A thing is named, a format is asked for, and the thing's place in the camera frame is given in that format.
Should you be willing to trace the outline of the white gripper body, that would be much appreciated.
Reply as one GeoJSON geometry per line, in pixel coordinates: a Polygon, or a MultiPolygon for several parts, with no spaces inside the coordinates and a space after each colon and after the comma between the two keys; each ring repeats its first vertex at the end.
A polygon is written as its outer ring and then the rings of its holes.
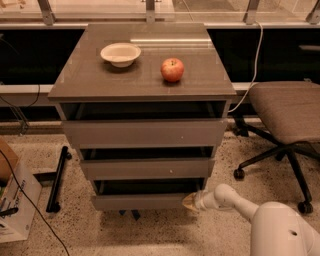
{"type": "Polygon", "coordinates": [[[194,204],[198,210],[210,210],[218,208],[214,193],[205,190],[201,190],[196,193],[194,197],[194,204]]]}

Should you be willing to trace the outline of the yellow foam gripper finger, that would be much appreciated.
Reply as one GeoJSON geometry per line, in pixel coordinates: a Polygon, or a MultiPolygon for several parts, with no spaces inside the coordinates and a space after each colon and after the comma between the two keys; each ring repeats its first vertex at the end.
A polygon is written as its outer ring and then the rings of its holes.
{"type": "Polygon", "coordinates": [[[197,211],[198,208],[196,207],[196,204],[195,204],[195,193],[191,193],[188,196],[186,196],[182,200],[182,205],[189,210],[197,211]]]}

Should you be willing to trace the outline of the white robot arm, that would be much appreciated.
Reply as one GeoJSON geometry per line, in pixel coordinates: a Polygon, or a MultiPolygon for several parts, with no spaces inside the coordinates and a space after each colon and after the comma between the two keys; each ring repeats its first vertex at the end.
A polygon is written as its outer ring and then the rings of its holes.
{"type": "Polygon", "coordinates": [[[236,210],[251,224],[250,256],[320,256],[320,234],[285,204],[257,205],[219,184],[213,191],[189,194],[182,205],[194,211],[236,210]]]}

